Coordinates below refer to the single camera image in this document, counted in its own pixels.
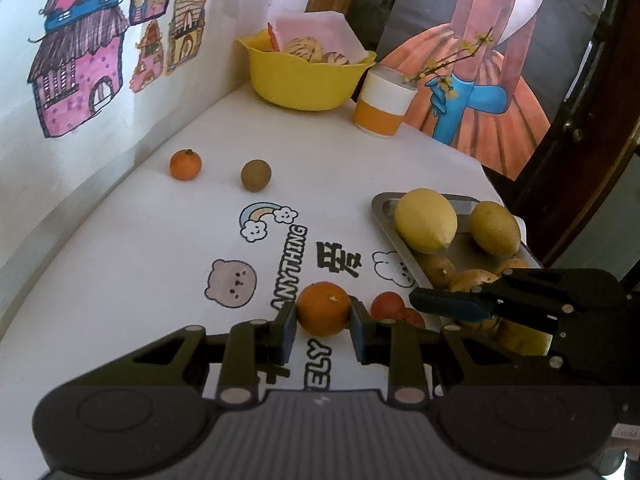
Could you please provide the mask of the small red tomato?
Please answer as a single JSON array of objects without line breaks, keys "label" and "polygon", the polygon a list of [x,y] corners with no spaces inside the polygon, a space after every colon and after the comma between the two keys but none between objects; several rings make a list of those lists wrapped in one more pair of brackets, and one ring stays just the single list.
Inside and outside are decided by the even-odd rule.
[{"label": "small red tomato", "polygon": [[397,320],[405,310],[405,301],[397,292],[381,292],[370,305],[370,317],[375,321]]}]

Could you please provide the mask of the orange mandarin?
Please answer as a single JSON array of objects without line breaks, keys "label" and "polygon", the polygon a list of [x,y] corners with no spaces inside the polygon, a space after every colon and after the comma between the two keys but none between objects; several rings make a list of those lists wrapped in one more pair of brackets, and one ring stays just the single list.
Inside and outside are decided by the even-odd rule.
[{"label": "orange mandarin", "polygon": [[311,336],[321,338],[344,330],[349,321],[352,300],[337,284],[318,282],[305,287],[295,305],[300,326]]}]

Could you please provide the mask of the small tangerine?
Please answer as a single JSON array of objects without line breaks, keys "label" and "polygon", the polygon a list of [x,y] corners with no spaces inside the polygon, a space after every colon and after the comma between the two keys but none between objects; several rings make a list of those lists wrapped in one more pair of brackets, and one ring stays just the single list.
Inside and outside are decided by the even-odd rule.
[{"label": "small tangerine", "polygon": [[202,160],[197,152],[190,148],[175,152],[169,161],[171,177],[180,181],[195,179],[202,170]]}]

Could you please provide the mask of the yellow pear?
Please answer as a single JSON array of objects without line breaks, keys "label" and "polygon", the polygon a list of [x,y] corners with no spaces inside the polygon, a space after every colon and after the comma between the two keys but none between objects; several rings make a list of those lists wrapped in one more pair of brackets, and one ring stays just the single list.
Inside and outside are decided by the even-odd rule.
[{"label": "yellow pear", "polygon": [[533,328],[502,320],[494,335],[500,347],[520,356],[545,356],[552,343],[552,336]]}]

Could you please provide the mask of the tan scarred fruit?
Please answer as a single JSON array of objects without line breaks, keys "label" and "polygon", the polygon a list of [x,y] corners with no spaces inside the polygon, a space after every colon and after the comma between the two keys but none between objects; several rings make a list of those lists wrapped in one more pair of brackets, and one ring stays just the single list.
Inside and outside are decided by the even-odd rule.
[{"label": "tan scarred fruit", "polygon": [[530,263],[521,258],[510,258],[504,260],[502,263],[498,265],[498,268],[495,270],[495,274],[497,276],[501,276],[505,270],[508,269],[528,269],[530,268]]}]

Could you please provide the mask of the brown potato-like fruit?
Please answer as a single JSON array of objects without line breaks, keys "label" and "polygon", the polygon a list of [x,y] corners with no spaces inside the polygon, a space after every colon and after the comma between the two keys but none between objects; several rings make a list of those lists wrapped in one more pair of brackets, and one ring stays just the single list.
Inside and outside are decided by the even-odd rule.
[{"label": "brown potato-like fruit", "polygon": [[459,272],[450,282],[450,292],[470,292],[476,286],[490,284],[498,276],[483,269],[470,269]]}]

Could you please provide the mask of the metal tray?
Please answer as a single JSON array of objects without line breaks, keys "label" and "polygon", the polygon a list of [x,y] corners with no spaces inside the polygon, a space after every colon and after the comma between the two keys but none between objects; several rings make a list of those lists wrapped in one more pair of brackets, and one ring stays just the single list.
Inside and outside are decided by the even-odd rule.
[{"label": "metal tray", "polygon": [[442,194],[454,207],[458,217],[456,236],[442,252],[420,254],[411,249],[399,235],[394,221],[394,212],[398,200],[406,193],[385,192],[374,196],[371,209],[382,232],[392,244],[396,255],[404,265],[403,274],[413,278],[413,284],[424,288],[446,289],[451,280],[459,273],[470,269],[483,269],[495,274],[498,265],[506,259],[521,258],[536,268],[539,263],[523,242],[521,229],[521,246],[511,257],[497,257],[477,245],[469,229],[469,218],[480,200],[463,195]]}]

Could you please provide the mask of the green-yellow lemon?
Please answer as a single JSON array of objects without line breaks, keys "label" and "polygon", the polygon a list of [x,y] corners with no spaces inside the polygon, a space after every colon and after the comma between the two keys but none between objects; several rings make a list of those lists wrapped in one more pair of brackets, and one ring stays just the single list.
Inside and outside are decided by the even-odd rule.
[{"label": "green-yellow lemon", "polygon": [[521,230],[514,215],[497,203],[480,202],[469,218],[472,237],[485,252],[511,257],[521,246]]}]

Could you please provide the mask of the yellow lemon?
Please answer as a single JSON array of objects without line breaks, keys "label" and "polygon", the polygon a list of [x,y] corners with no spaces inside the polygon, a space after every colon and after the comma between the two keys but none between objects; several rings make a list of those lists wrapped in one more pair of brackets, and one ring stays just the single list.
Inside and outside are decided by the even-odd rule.
[{"label": "yellow lemon", "polygon": [[445,250],[458,229],[458,217],[445,196],[430,188],[416,188],[398,200],[396,229],[415,252],[434,254]]}]

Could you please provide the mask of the brown kiwi fruit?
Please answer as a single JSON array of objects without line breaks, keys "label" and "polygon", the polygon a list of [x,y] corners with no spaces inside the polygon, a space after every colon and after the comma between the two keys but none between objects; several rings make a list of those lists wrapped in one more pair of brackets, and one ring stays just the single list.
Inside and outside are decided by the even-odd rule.
[{"label": "brown kiwi fruit", "polygon": [[271,167],[268,162],[262,159],[253,159],[243,166],[240,178],[243,188],[257,193],[269,184],[271,176]]}]

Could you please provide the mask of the yellow plastic bowl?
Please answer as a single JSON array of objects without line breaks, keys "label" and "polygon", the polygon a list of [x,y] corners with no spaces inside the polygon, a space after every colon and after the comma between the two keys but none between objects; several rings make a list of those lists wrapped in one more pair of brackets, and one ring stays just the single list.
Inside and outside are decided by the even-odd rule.
[{"label": "yellow plastic bowl", "polygon": [[238,38],[248,55],[250,83],[265,101],[291,110],[323,112],[345,104],[362,75],[375,61],[375,53],[359,63],[311,63],[271,50],[267,29]]}]

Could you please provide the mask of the white orange cup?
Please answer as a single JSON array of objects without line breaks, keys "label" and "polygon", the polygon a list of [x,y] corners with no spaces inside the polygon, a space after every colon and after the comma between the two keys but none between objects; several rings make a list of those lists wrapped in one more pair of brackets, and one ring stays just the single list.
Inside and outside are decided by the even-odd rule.
[{"label": "white orange cup", "polygon": [[398,70],[378,64],[367,72],[352,122],[378,136],[394,136],[416,96],[416,83]]}]

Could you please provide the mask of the painting of orange dress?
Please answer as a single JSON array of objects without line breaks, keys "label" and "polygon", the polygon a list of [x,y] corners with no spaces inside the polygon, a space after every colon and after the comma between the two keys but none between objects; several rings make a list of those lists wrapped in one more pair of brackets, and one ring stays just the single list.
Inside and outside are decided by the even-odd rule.
[{"label": "painting of orange dress", "polygon": [[406,123],[515,179],[573,93],[608,0],[396,0],[378,53]]}]

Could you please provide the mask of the pink white container in bowl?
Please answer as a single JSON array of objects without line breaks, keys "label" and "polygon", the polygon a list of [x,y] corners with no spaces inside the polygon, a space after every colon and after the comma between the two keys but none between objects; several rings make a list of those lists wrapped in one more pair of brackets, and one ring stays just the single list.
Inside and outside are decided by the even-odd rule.
[{"label": "pink white container in bowl", "polygon": [[349,26],[343,14],[336,11],[285,13],[271,21],[280,47],[298,37],[312,37],[326,52],[345,55],[350,64],[360,63],[368,52]]}]

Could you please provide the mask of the house drawings poster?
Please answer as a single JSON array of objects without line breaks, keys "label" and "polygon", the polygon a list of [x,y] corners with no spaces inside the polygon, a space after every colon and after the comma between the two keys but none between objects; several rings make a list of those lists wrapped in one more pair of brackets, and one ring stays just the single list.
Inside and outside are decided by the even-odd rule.
[{"label": "house drawings poster", "polygon": [[47,0],[27,82],[43,135],[57,139],[198,55],[207,0]]}]

